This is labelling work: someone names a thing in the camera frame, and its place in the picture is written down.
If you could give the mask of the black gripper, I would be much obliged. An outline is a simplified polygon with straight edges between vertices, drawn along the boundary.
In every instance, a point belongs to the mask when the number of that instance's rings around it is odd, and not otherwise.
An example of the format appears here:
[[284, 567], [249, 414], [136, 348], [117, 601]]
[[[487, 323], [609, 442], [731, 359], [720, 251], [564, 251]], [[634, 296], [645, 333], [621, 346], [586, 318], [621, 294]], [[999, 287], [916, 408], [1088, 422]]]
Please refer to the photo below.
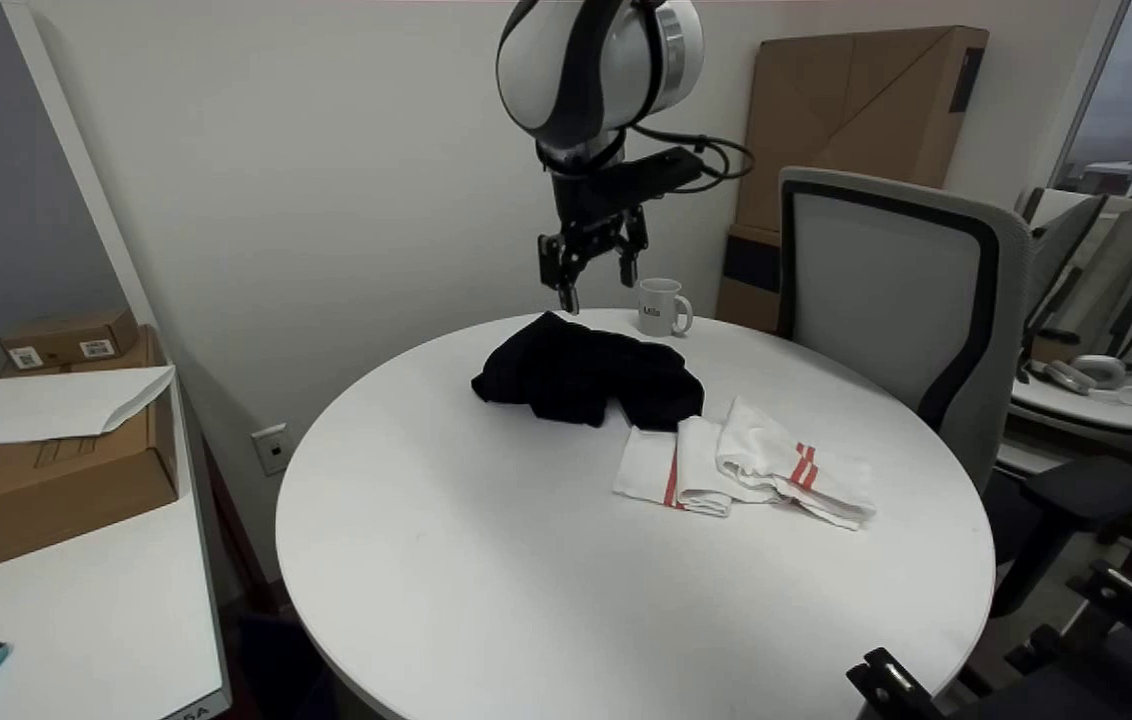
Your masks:
[[621, 286], [634, 287], [648, 248], [645, 199], [651, 181], [635, 165], [552, 170], [560, 229], [537, 242], [541, 279], [560, 286], [560, 308], [580, 314], [578, 279], [605, 255], [621, 255]]

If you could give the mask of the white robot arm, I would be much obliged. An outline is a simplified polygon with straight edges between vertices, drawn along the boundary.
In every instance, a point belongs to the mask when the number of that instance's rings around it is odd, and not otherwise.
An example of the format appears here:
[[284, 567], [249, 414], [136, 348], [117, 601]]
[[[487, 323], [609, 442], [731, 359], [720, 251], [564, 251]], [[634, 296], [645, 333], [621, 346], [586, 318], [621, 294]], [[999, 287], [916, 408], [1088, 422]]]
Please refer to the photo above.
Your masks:
[[680, 192], [705, 165], [668, 146], [630, 160], [626, 135], [680, 103], [705, 70], [694, 0], [515, 0], [498, 42], [498, 97], [552, 176], [560, 229], [537, 242], [541, 279], [578, 308], [580, 271], [621, 251], [635, 286], [645, 199]]

